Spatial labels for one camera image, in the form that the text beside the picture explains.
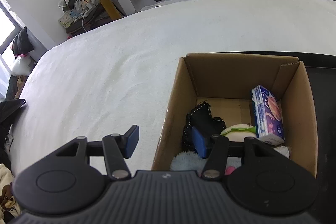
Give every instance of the black tabletop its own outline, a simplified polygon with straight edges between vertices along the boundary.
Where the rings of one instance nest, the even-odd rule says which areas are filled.
[[[318,128],[319,194],[309,213],[321,223],[335,223],[336,197],[336,56],[302,52],[244,52],[297,56],[303,61],[314,98]]]

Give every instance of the white plastic bag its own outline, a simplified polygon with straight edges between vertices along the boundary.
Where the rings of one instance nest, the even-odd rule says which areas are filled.
[[[30,56],[19,56],[13,62],[12,75],[14,76],[29,76],[34,68],[34,61]]]

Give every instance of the bed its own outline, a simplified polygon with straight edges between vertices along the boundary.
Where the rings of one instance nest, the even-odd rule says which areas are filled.
[[[54,47],[40,59],[12,127],[13,173],[77,136],[90,141],[137,124],[127,164],[150,169],[179,57],[190,52],[336,55],[331,0],[191,0],[153,8]],[[104,161],[91,160],[103,174]]]

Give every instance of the black pillow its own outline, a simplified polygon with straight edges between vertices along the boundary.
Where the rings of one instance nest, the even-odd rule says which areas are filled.
[[[27,27],[24,27],[23,30],[16,35],[12,49],[14,55],[27,54],[34,50],[34,47],[28,38]]]

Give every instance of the pink object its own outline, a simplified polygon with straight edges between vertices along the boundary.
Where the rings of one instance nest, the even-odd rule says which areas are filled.
[[[224,175],[226,175],[226,176],[227,176],[227,175],[231,175],[232,172],[233,172],[234,170],[236,170],[235,167],[233,167],[233,166],[229,166],[229,167],[226,168],[226,170],[225,170],[225,174],[224,174]]]

